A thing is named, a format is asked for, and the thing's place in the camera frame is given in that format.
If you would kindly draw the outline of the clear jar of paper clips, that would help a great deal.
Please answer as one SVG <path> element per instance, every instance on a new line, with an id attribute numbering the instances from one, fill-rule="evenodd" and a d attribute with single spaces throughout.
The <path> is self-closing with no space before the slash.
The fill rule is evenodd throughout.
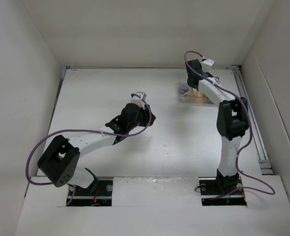
<path id="1" fill-rule="evenodd" d="M 179 84 L 179 92 L 180 92 L 180 93 L 188 92 L 189 89 L 190 89 L 190 87 L 188 86 L 187 83 L 182 82 L 182 83 Z"/>

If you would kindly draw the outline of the blue cleaning gel jar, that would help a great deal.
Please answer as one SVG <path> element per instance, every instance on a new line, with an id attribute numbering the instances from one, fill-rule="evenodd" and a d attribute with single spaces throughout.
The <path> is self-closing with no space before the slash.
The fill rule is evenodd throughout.
<path id="1" fill-rule="evenodd" d="M 217 84 L 220 84 L 220 79 L 219 79 L 219 77 L 214 77 L 214 80 L 216 81 Z"/>

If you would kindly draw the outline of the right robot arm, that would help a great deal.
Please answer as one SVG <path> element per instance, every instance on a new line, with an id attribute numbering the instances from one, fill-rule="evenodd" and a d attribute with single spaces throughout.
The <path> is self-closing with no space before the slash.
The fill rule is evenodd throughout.
<path id="1" fill-rule="evenodd" d="M 185 64 L 188 85 L 204 94 L 218 108 L 216 127 L 221 136 L 222 148 L 215 188 L 225 194 L 239 180 L 235 163 L 242 138 L 249 128 L 247 100 L 222 88 L 211 74 L 203 72 L 202 63 L 198 59 Z"/>

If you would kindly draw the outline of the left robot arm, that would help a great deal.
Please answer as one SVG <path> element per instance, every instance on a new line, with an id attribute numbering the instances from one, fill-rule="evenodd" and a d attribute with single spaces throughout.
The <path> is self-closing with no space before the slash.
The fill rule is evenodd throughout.
<path id="1" fill-rule="evenodd" d="M 95 150 L 136 136 L 136 133 L 130 134 L 134 128 L 147 128 L 154 121 L 155 115 L 148 104 L 140 107 L 135 103 L 128 103 L 120 115 L 98 131 L 87 131 L 86 134 L 73 138 L 55 136 L 38 160 L 37 166 L 55 187 L 75 185 L 85 194 L 92 195 L 97 190 L 97 177 L 88 168 L 78 167 L 79 159 Z"/>

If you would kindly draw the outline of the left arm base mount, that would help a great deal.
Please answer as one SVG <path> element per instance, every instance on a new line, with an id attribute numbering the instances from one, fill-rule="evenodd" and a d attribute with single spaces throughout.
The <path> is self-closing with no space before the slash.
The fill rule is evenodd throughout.
<path id="1" fill-rule="evenodd" d="M 68 185 L 66 200 L 68 207 L 110 207 L 112 205 L 112 177 L 99 178 L 88 168 L 77 169 Z"/>

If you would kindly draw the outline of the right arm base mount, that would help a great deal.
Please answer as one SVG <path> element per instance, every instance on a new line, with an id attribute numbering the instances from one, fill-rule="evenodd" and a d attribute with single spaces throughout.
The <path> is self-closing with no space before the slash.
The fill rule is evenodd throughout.
<path id="1" fill-rule="evenodd" d="M 201 177 L 195 188 L 201 194 L 202 206 L 247 206 L 239 174 L 224 177 Z"/>

